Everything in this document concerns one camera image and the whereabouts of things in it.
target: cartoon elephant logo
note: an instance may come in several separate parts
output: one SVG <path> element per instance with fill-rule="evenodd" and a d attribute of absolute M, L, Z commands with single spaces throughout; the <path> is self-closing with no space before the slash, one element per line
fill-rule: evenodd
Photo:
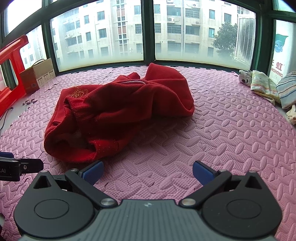
<path fill-rule="evenodd" d="M 281 34 L 276 34 L 276 43 L 275 43 L 275 46 L 274 46 L 274 50 L 277 53 L 283 52 L 283 46 L 285 45 L 285 41 L 286 41 L 287 37 L 288 36 L 284 36 L 284 35 L 281 35 Z"/>

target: textured floor mat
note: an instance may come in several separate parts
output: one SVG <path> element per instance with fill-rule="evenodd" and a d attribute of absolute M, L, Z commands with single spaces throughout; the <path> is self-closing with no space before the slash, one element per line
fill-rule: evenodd
<path fill-rule="evenodd" d="M 119 74 L 147 67 L 119 67 L 56 77 L 32 95 L 37 102 L 13 123 L 0 139 L 0 150 L 19 157 L 40 157 L 52 174 L 69 165 L 47 155 L 44 131 L 63 88 L 107 83 Z M 233 73 L 212 69 L 176 68 L 188 81 L 195 112 L 190 118 L 157 118 L 118 155 L 104 159 L 105 173 L 95 186 L 121 199 L 175 199 L 201 187 L 192 175 L 192 164 L 201 160 L 214 169 L 233 174 L 256 170 L 283 210 L 278 240 L 296 240 L 295 160 L 293 127 L 271 103 L 238 83 Z M 13 210 L 35 174 L 17 183 L 0 181 L 0 212 L 5 215 L 2 235 L 17 240 Z"/>

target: cardboard box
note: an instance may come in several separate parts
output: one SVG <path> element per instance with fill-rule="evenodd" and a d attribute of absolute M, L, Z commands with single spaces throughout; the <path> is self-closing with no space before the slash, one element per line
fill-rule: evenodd
<path fill-rule="evenodd" d="M 36 64 L 20 73 L 27 94 L 31 94 L 55 78 L 51 58 Z"/>

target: red plastic chair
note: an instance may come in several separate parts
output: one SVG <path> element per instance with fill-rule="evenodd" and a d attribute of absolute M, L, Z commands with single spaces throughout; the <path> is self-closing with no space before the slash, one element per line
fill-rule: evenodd
<path fill-rule="evenodd" d="M 0 91 L 0 116 L 2 116 L 15 101 L 26 95 L 25 88 L 20 78 L 20 72 L 25 70 L 20 56 L 20 49 L 28 43 L 28 37 L 22 35 L 0 50 L 0 64 L 10 59 L 18 80 L 18 86 L 14 90 L 10 90 L 6 87 L 4 90 Z"/>

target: silver screw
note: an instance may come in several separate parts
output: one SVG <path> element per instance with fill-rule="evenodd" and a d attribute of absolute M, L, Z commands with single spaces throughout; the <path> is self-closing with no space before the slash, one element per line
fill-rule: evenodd
<path fill-rule="evenodd" d="M 192 198 L 185 198 L 182 200 L 182 204 L 184 206 L 193 206 L 196 203 L 196 201 Z"/>
<path fill-rule="evenodd" d="M 115 200 L 112 198 L 104 198 L 101 200 L 101 204 L 104 206 L 112 206 L 115 204 Z"/>

